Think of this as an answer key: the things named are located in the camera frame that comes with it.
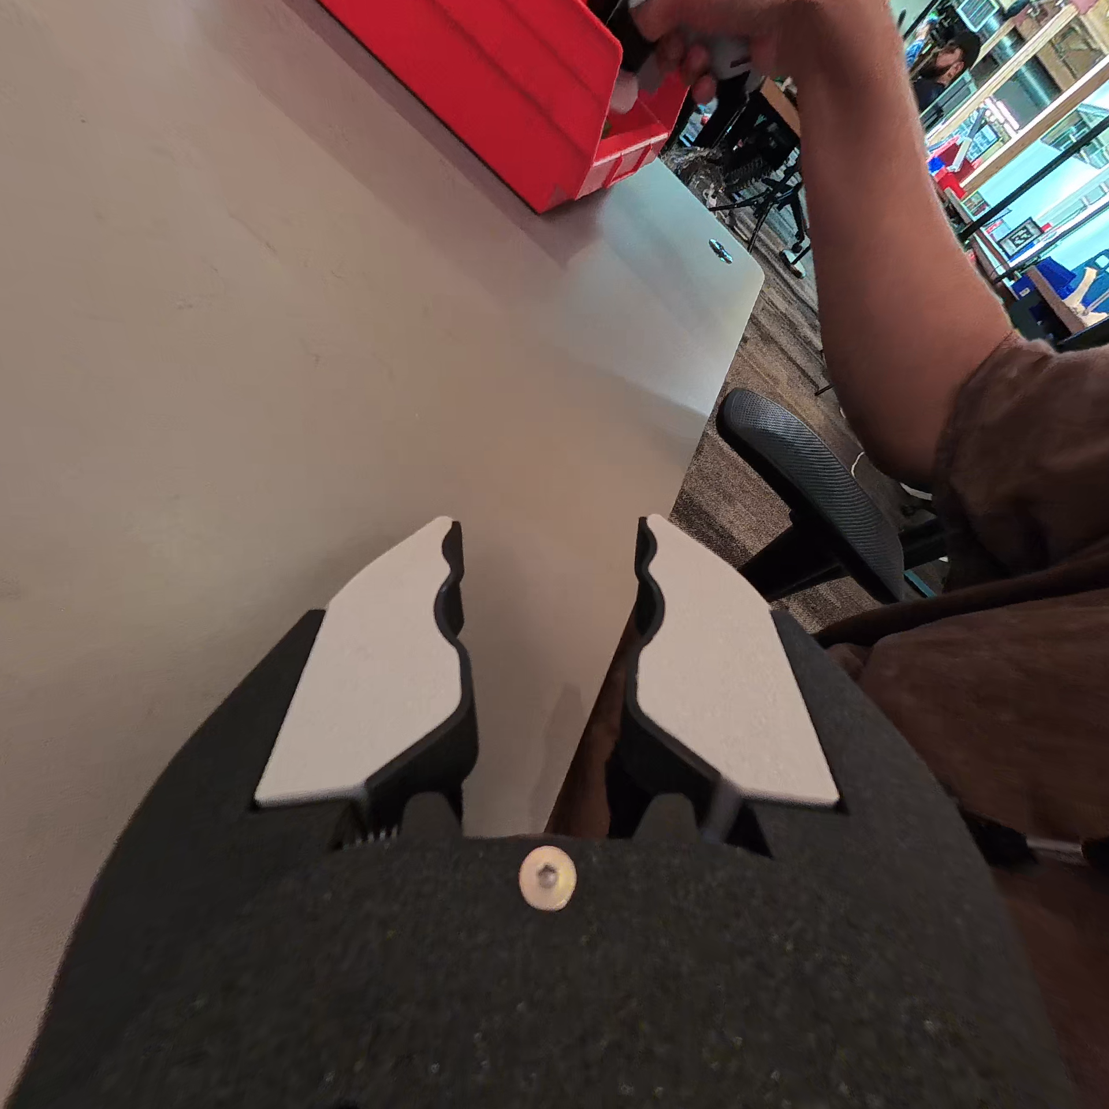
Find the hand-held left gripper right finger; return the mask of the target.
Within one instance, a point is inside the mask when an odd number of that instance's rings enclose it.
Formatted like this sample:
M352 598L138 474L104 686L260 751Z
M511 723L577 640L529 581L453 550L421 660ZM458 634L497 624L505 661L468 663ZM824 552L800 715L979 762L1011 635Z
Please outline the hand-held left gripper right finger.
M635 644L616 767L698 820L746 801L835 809L841 795L769 605L664 516L639 520Z

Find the person's brown clothing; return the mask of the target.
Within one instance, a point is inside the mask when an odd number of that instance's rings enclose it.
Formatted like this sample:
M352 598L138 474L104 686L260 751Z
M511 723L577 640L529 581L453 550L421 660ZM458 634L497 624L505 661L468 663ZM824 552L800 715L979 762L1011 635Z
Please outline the person's brown clothing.
M826 372L882 470L933 494L945 589L820 643L975 822L1106 851L1106 351L1007 329L913 354L826 340Z

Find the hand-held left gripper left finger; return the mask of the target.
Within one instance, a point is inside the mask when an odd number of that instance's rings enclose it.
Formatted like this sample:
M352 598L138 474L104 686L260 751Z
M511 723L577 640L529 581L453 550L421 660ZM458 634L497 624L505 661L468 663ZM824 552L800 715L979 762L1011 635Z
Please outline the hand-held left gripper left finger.
M462 525L437 517L330 599L259 777L259 808L346 800L367 820L400 820L410 797L441 793L462 816L479 750L463 575Z

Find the red plastic bin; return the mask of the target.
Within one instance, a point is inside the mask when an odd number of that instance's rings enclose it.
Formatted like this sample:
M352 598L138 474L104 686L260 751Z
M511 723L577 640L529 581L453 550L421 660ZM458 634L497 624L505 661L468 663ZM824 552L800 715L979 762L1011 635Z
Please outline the red plastic bin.
M608 189L660 154L685 103L669 72L620 115L622 46L579 1L322 1L534 212Z

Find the black office chair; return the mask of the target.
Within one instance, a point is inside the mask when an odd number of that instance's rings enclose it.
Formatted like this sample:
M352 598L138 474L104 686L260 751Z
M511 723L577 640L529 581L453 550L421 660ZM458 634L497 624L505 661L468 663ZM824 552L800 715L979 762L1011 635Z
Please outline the black office chair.
M937 595L919 573L946 554L937 519L898 531L805 422L755 392L729 392L715 430L788 509L788 528L739 568L767 602L839 578L880 605Z

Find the person's right hand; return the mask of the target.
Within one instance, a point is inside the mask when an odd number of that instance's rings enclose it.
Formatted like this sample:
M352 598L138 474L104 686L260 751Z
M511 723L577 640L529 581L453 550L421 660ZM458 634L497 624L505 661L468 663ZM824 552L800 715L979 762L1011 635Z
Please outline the person's right hand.
M660 70L677 71L698 104L715 94L706 39L744 42L752 67L791 78L798 92L855 92L907 83L887 2L645 1L631 2L637 32L656 45Z

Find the grey desk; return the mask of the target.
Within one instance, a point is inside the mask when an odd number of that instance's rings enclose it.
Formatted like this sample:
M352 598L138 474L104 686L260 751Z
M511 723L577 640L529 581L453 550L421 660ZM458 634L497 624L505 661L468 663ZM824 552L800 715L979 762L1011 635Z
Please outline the grey desk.
M434 517L466 830L546 825L764 276L657 162L534 215L315 2L2 2L1 53L5 1090L158 774Z

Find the person's right forearm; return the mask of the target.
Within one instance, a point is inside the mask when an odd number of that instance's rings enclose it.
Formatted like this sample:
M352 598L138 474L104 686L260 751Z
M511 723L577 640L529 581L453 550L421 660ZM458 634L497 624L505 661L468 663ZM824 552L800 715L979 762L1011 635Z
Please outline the person's right forearm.
M898 53L817 41L788 72L826 373L866 454L921 490L957 392L1015 334L941 208Z

